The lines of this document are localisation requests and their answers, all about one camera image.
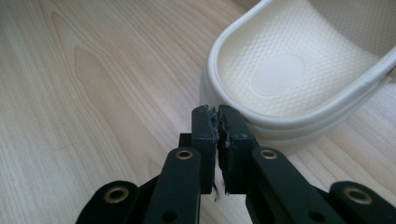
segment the light wood surface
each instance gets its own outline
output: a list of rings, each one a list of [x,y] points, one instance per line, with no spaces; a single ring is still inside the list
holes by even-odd
[[[158,175],[212,44],[255,3],[0,0],[0,223],[74,223],[104,184]],[[396,84],[285,153],[321,189],[353,180],[396,205]],[[243,196],[214,198],[201,223],[250,222]]]

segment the white slipper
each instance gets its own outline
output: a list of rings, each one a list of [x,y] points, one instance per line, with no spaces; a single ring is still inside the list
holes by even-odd
[[[395,46],[394,0],[260,1],[214,44],[201,104],[238,109],[261,143],[300,143],[388,80]]]

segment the wooden floor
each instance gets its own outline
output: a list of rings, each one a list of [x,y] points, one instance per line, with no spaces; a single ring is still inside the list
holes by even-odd
[[[74,223],[104,184],[158,175],[212,44],[256,1],[0,0],[0,223]],[[396,205],[396,83],[285,153],[321,189],[353,180]],[[250,222],[243,196],[214,199],[201,223]]]

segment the textured footbed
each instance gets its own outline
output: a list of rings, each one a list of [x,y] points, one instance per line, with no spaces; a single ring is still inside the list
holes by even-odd
[[[395,0],[277,0],[224,41],[218,76],[249,110],[294,117],[329,102],[394,46]]]

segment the wood grain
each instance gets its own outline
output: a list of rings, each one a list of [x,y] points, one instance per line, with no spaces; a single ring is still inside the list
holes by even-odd
[[[74,223],[104,184],[158,175],[191,131],[213,42],[256,3],[0,0],[0,223]],[[390,82],[285,153],[319,188],[354,180],[396,205],[395,95]],[[244,197],[214,198],[201,223],[250,222]]]

